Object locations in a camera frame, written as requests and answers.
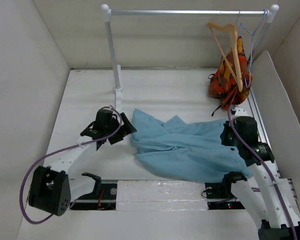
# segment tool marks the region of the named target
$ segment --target orange fabric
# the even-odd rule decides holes
[[[250,93],[251,84],[250,87],[246,86],[246,82],[247,85],[249,85],[250,74],[241,36],[237,39],[237,49],[243,82],[242,91],[239,92],[238,85],[223,58],[221,58],[219,69],[210,80],[209,95],[213,98],[220,99],[221,107],[225,110],[228,110],[231,104],[238,105],[243,103]],[[232,48],[226,56],[226,59],[229,61],[231,68],[235,73],[236,68]]]

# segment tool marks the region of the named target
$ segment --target light blue towel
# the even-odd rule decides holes
[[[135,109],[132,141],[140,163],[165,178],[220,183],[229,172],[252,177],[236,147],[221,145],[225,119],[186,124],[178,116],[167,122]]]

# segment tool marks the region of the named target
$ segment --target white enclosure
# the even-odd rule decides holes
[[[280,5],[252,66],[253,94],[242,106],[258,120],[261,138],[269,141],[280,174],[292,179],[293,187],[285,190],[300,211],[300,20],[293,28],[300,18],[300,0],[0,0],[0,239],[258,239],[245,210],[208,211],[207,202],[196,195],[202,185],[166,182],[146,171],[135,159],[129,139],[105,145],[86,166],[104,179],[125,180],[119,182],[116,211],[67,211],[41,225],[23,219],[18,195],[29,166],[46,151],[72,145],[100,107],[116,103],[100,11],[104,3],[120,10],[237,12],[262,12],[271,4]],[[163,121],[179,115],[187,123],[226,117],[222,110],[211,117],[219,102],[208,97],[207,76],[216,71],[221,54],[206,24],[225,25],[237,18],[111,19],[116,59],[123,69],[122,111],[131,118],[134,108],[140,108]],[[241,21],[251,29],[260,17],[240,16]],[[227,49],[228,37],[218,37]],[[249,56],[249,37],[243,38],[248,39],[244,46]],[[292,84],[294,77],[297,84]],[[173,194],[158,193],[165,184],[171,184],[164,190]],[[26,210],[35,220],[46,216],[32,207]]]

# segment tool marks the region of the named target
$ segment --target white table surface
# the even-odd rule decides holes
[[[212,112],[220,101],[208,95],[209,79],[215,68],[174,70],[123,70],[122,111],[131,120],[138,108],[167,121],[178,115],[186,123],[227,118],[224,110]],[[96,118],[98,109],[115,104],[111,70],[72,70],[50,140],[48,153],[75,144],[79,134]],[[248,113],[248,101],[242,105]],[[162,180],[144,169],[134,154],[130,136],[122,142],[104,144],[82,166],[82,171],[103,180]],[[47,166],[62,153],[45,160]]]
[[[208,95],[208,75],[216,69],[124,70],[122,111],[131,120],[135,108],[167,121],[178,115],[186,123],[227,118]],[[50,140],[48,153],[73,145],[94,121],[98,109],[114,105],[111,70],[72,70]],[[241,107],[256,116],[251,96]],[[261,139],[266,139],[259,124]],[[246,210],[208,210],[199,196],[202,183],[153,181],[164,178],[145,170],[135,159],[130,138],[103,145],[82,170],[103,180],[119,181],[116,211],[71,211],[40,225],[22,220],[18,240],[257,240],[257,228]],[[47,158],[44,165],[61,155]],[[27,206],[34,220],[46,212]]]

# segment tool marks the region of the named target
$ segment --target white wall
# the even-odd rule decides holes
[[[292,179],[300,210],[300,125],[267,51],[252,66],[253,93],[283,178]]]
[[[19,189],[47,149],[69,66],[31,0],[0,0],[0,240],[16,239]]]
[[[300,17],[300,0],[33,0],[62,54],[72,68],[111,67],[100,7],[117,10],[255,10],[272,4],[280,10],[263,49],[278,49]],[[217,67],[220,51],[206,27],[209,20],[225,25],[237,17],[114,16],[111,21],[118,62],[124,67]],[[260,17],[241,17],[254,29]],[[229,37],[219,35],[225,46]],[[243,35],[249,52],[250,37]]]
[[[300,19],[273,56],[273,62],[300,123]]]

